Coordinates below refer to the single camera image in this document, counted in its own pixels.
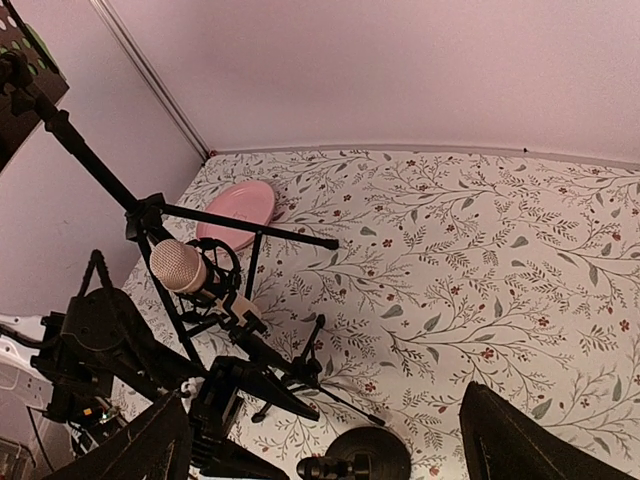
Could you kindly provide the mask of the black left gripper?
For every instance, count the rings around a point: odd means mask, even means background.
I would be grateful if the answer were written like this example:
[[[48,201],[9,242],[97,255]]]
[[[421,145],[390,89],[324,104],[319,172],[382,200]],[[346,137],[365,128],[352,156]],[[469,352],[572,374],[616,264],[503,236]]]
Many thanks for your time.
[[[243,405],[241,391],[297,416],[319,419],[275,374],[237,357],[218,357],[199,386],[189,381],[191,464],[202,475],[282,475],[282,469],[228,438]]]

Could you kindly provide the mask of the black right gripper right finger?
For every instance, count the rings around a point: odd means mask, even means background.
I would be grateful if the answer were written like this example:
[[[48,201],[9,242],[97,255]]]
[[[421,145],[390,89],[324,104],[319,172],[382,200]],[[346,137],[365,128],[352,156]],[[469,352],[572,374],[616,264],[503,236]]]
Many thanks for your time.
[[[631,477],[554,436],[475,381],[466,387],[459,422],[472,480]]]

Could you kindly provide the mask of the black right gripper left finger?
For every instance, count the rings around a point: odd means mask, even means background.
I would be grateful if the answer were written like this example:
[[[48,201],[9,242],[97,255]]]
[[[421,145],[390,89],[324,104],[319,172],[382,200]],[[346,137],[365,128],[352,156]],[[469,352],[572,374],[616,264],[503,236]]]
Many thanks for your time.
[[[50,479],[186,479],[191,431],[181,394],[155,401],[125,428]]]

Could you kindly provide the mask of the black round-base mic stand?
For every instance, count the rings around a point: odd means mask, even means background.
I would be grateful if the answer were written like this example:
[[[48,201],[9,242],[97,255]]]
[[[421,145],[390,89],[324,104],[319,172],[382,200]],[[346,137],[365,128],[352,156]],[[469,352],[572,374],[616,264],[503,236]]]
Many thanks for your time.
[[[301,479],[409,480],[411,456],[394,433],[380,427],[358,427],[338,436],[324,456],[301,459]]]

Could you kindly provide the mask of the pink beige microphone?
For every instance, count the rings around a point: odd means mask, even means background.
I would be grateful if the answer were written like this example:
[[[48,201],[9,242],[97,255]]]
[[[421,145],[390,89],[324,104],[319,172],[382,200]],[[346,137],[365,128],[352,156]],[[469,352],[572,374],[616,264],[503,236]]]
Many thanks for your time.
[[[151,273],[166,290],[194,306],[216,308],[229,317],[232,326],[264,333],[266,326],[259,309],[239,293],[241,275],[237,256],[221,241],[212,240],[210,245],[213,251],[220,248],[228,253],[230,270],[214,264],[193,245],[167,239],[152,249]]]

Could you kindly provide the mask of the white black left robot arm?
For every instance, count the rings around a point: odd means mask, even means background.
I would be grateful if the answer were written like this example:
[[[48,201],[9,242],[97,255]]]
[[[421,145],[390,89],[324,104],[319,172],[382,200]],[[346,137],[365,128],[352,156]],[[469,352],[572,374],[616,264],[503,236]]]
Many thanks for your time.
[[[85,278],[98,279],[99,287],[82,285],[65,312],[42,317],[40,338],[3,321],[2,358],[51,385],[44,415],[54,422],[87,427],[104,420],[115,380],[149,406],[55,477],[184,479],[196,468],[221,477],[282,478],[279,468],[229,437],[242,395],[303,418],[318,414],[281,381],[294,367],[263,341],[265,324],[239,294],[237,271],[219,268],[195,249],[169,271],[178,293],[211,309],[204,325],[220,327],[243,351],[242,357],[219,356],[209,367],[154,337],[131,298],[113,285],[101,252],[91,254]]]

